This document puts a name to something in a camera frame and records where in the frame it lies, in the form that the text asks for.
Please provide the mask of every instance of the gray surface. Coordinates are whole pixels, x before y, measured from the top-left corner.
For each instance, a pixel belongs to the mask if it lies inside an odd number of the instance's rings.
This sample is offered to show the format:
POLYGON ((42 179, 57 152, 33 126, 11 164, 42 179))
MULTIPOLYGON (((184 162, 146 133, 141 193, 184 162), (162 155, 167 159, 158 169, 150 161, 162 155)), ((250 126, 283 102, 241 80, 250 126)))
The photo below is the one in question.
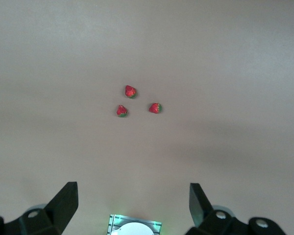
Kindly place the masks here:
POLYGON ((182 235, 190 182, 294 235, 294 0, 0 1, 0 215, 67 181, 65 235, 111 213, 182 235))

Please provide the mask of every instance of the silver screw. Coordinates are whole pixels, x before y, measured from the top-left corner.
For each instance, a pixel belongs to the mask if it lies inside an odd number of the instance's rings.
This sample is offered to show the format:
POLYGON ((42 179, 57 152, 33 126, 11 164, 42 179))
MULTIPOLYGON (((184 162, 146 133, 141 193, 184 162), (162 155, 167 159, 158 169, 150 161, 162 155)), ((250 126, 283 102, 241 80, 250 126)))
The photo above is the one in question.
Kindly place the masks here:
POLYGON ((262 228, 267 228, 267 227, 268 227, 267 222, 264 221, 263 219, 257 219, 257 220, 256 220, 256 224, 257 224, 259 227, 262 227, 262 228))
POLYGON ((35 217, 36 215, 38 215, 38 212, 39 212, 39 211, 32 211, 31 213, 28 214, 27 217, 28 217, 28 218, 33 218, 33 217, 35 217))
POLYGON ((226 218, 226 215, 225 213, 221 212, 221 211, 218 211, 216 213, 216 216, 219 218, 219 219, 225 219, 226 218))

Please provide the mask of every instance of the red strawberry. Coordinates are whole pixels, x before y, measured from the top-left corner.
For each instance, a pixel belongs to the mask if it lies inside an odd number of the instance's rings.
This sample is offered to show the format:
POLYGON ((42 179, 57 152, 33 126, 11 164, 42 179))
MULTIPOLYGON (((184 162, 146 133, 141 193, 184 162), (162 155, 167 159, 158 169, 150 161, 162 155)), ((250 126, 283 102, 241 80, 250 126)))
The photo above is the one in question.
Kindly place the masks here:
POLYGON ((134 98, 136 96, 136 89, 134 87, 127 85, 125 87, 125 95, 128 98, 131 98, 131 99, 134 98))
POLYGON ((120 118, 123 118, 127 115, 127 110, 123 105, 119 105, 118 110, 117 110, 117 115, 120 118))
POLYGON ((158 114, 162 111, 162 106, 159 103, 154 103, 151 105, 151 107, 149 108, 149 112, 152 112, 154 114, 158 114))

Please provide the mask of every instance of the table surface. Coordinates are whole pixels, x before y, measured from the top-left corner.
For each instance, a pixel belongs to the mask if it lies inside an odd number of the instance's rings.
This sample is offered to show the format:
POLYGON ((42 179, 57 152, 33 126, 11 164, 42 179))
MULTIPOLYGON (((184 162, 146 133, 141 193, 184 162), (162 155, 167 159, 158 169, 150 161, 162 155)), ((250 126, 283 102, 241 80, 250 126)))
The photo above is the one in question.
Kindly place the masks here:
POLYGON ((68 181, 65 235, 183 235, 190 182, 294 235, 294 0, 0 1, 0 215, 68 181))

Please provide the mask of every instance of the white round object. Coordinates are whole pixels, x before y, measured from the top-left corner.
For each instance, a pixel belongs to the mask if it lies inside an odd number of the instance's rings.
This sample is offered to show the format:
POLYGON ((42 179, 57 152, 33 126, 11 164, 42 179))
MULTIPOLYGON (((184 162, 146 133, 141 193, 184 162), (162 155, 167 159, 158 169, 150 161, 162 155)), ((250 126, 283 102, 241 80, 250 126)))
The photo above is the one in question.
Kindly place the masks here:
POLYGON ((154 233, 147 225, 133 222, 124 224, 111 235, 154 235, 154 233))

